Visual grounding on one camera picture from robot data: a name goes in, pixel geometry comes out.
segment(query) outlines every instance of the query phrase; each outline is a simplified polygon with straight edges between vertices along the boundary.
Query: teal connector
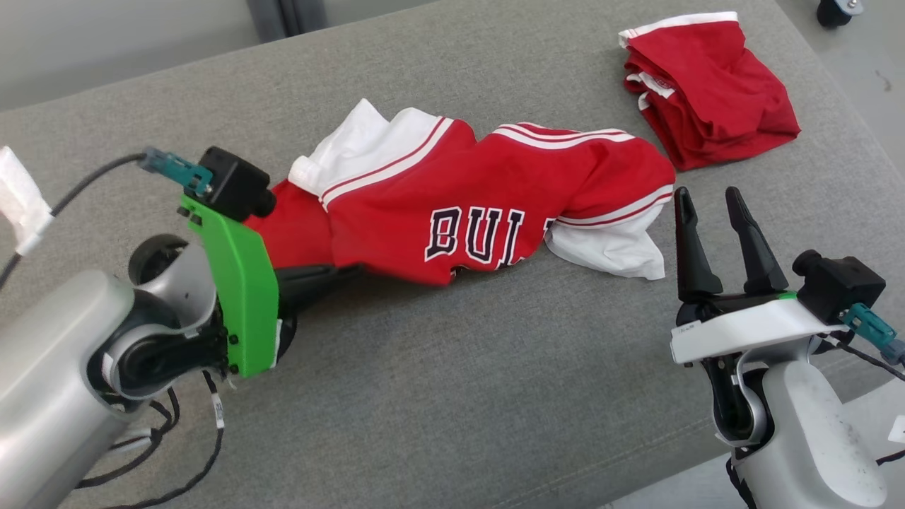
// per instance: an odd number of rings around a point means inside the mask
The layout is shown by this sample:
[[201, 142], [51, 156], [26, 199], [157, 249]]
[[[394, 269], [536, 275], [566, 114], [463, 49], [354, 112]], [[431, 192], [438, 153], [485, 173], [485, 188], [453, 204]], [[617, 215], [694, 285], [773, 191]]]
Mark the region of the teal connector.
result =
[[150, 173], [159, 173], [198, 196], [210, 191], [214, 178], [211, 170], [154, 147], [145, 149], [145, 158], [138, 162], [138, 166]]
[[842, 322], [877, 347], [890, 364], [900, 364], [905, 360], [905, 343], [897, 340], [896, 331], [869, 307], [856, 303], [842, 317]]

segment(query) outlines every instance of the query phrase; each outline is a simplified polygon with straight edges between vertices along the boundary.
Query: green plastic part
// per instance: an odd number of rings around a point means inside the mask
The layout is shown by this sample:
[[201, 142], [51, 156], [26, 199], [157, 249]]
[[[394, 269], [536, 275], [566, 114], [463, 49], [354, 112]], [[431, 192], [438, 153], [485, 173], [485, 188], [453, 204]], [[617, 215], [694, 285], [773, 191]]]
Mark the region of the green plastic part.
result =
[[238, 368], [245, 378], [269, 370], [278, 347], [280, 290], [264, 241], [251, 228], [191, 197], [183, 195], [182, 206], [195, 216], [188, 227], [205, 245], [224, 326], [235, 336], [226, 346], [230, 369]]

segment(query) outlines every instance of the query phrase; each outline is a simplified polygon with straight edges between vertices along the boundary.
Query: caster wheel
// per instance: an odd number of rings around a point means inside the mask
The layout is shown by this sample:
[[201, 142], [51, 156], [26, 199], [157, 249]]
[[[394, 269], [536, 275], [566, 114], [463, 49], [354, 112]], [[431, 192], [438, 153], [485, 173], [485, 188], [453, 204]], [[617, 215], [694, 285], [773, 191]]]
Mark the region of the caster wheel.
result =
[[817, 21], [824, 28], [837, 28], [852, 21], [852, 17], [847, 14], [835, 2], [835, 0], [820, 0], [817, 6]]
[[129, 258], [129, 280], [147, 283], [161, 275], [182, 253], [188, 242], [176, 235], [154, 235], [132, 252]]

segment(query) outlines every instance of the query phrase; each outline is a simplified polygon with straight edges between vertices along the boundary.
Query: folded red jersey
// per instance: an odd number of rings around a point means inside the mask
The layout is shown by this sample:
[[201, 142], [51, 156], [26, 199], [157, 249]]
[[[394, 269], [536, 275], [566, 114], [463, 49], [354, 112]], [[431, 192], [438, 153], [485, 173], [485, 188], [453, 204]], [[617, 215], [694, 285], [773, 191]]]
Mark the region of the folded red jersey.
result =
[[625, 87], [679, 169], [751, 158], [801, 129], [786, 87], [745, 48], [736, 13], [687, 14], [619, 33]]
[[362, 100], [275, 189], [276, 210], [247, 225], [276, 267], [332, 262], [448, 284], [493, 271], [547, 242], [575, 264], [664, 277], [646, 229], [675, 173], [643, 139], [507, 124], [471, 126], [409, 108], [385, 120]]

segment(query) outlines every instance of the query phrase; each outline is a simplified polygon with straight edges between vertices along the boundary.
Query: jersey lettering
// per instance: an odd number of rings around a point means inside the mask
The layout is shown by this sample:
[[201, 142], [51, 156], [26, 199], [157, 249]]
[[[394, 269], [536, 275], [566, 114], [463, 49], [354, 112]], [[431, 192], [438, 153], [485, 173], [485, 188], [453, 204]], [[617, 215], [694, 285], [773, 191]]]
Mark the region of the jersey lettering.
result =
[[506, 249], [505, 251], [503, 251], [503, 257], [497, 264], [498, 269], [500, 267], [517, 264], [518, 262], [524, 260], [524, 258], [520, 257], [518, 260], [512, 261], [512, 257], [515, 255], [515, 242], [519, 238], [519, 228], [521, 227], [521, 224], [522, 222], [524, 222], [524, 220], [524, 210], [516, 210], [514, 208], [510, 210], [508, 219], [509, 231], [506, 233]]
[[[472, 260], [489, 264], [493, 259], [493, 241], [497, 238], [497, 226], [500, 224], [502, 214], [503, 211], [498, 208], [473, 206], [469, 209], [468, 235], [465, 244], [468, 256]], [[478, 233], [481, 230], [484, 235], [479, 242]]]
[[459, 241], [459, 218], [462, 210], [457, 206], [434, 210], [431, 214], [431, 240], [424, 249], [424, 260], [432, 260], [440, 255], [455, 253]]

